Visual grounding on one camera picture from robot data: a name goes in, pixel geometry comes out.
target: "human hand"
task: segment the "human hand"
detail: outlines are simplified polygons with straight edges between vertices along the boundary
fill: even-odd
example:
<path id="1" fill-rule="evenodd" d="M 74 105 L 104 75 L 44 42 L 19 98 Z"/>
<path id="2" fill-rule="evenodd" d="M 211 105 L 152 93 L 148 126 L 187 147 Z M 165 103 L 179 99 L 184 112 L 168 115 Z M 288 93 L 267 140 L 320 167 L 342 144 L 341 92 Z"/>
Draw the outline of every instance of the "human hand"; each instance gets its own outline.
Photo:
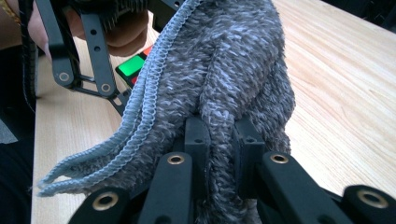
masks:
<path id="1" fill-rule="evenodd" d="M 82 22 L 77 12 L 70 9 L 65 12 L 65 16 L 72 35 L 85 39 Z M 122 17 L 116 27 L 105 33 L 109 53 L 115 56 L 128 56 L 141 49 L 146 43 L 148 22 L 147 11 Z M 35 1 L 28 31 L 30 37 L 51 60 L 49 39 Z"/>

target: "black cable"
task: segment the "black cable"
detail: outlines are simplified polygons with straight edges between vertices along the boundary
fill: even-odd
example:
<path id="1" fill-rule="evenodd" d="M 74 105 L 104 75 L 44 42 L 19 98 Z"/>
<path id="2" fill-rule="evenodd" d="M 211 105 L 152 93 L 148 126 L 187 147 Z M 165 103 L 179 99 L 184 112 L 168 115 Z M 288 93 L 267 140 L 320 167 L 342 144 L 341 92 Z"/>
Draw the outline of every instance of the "black cable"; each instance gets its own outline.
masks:
<path id="1" fill-rule="evenodd" d="M 29 36 L 28 23 L 33 11 L 33 0 L 19 0 L 21 18 L 21 41 L 23 59 L 23 95 L 26 103 L 35 113 L 35 74 L 37 46 Z"/>

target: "gray knitted fabric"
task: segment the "gray knitted fabric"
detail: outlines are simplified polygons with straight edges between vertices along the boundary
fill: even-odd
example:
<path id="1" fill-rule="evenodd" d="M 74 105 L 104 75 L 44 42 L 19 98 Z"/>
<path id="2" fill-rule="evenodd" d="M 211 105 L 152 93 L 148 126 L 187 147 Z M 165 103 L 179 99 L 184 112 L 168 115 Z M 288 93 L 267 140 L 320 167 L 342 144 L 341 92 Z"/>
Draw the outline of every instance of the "gray knitted fabric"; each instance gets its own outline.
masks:
<path id="1" fill-rule="evenodd" d="M 249 115 L 271 150 L 290 152 L 285 125 L 294 94 L 284 36 L 270 0 L 188 0 L 154 45 L 120 128 L 104 143 L 70 156 L 43 178 L 40 196 L 135 189 L 199 113 L 211 136 L 210 195 L 198 223 L 257 222 L 254 201 L 235 193 L 231 136 Z M 54 182 L 61 175 L 69 180 Z"/>

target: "wooden table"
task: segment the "wooden table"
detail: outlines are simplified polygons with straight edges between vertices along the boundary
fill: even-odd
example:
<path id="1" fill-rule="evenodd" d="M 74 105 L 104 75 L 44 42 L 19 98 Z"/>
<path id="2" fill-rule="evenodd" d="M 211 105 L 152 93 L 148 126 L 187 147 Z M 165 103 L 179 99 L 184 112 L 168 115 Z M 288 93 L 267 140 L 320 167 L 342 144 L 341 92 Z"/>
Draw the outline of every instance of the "wooden table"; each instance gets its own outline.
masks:
<path id="1" fill-rule="evenodd" d="M 287 126 L 292 155 L 337 194 L 365 184 L 396 197 L 396 35 L 319 0 L 274 3 L 297 101 Z M 86 52 L 81 54 L 84 62 Z M 58 161 L 101 143 L 120 125 L 109 102 L 57 86 L 46 59 L 39 71 L 35 183 Z M 83 73 L 90 69 L 83 67 Z M 67 223 L 83 199 L 34 197 L 32 223 Z"/>

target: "screw hole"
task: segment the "screw hole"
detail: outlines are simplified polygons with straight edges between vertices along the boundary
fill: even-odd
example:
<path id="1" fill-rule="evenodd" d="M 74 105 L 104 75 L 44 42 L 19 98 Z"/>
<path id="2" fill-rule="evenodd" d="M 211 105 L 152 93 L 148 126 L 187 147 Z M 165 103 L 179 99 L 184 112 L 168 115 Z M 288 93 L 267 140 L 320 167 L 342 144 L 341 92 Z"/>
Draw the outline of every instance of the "screw hole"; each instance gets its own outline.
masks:
<path id="1" fill-rule="evenodd" d="M 184 157 L 175 155 L 168 158 L 168 162 L 172 165 L 179 165 L 184 162 Z"/>
<path id="2" fill-rule="evenodd" d="M 370 190 L 359 190 L 358 197 L 362 202 L 372 207 L 387 208 L 389 206 L 387 200 L 384 197 Z"/>
<path id="3" fill-rule="evenodd" d="M 119 196 L 114 192 L 105 192 L 100 194 L 95 201 L 93 201 L 92 207 L 96 211 L 105 211 L 114 206 L 119 201 Z"/>
<path id="4" fill-rule="evenodd" d="M 275 154 L 271 156 L 271 160 L 276 162 L 276 163 L 280 163 L 280 164 L 284 164 L 284 163 L 288 163 L 289 159 L 286 156 L 280 155 L 280 154 Z"/>
<path id="5" fill-rule="evenodd" d="M 68 81 L 69 78 L 70 78 L 70 76 L 69 76 L 67 73 L 65 73 L 65 72 L 59 74 L 59 79 L 60 79 L 61 81 Z"/>
<path id="6" fill-rule="evenodd" d="M 108 84 L 106 84 L 106 83 L 102 85 L 102 91 L 108 92 L 108 91 L 110 91 L 110 90 L 111 90 L 110 85 L 108 85 Z"/>
<path id="7" fill-rule="evenodd" d="M 252 138 L 252 137 L 248 137 L 248 138 L 247 138 L 247 142 L 249 142 L 249 143 L 254 143 L 254 142 L 256 142 L 256 139 L 255 139 L 255 138 Z"/>

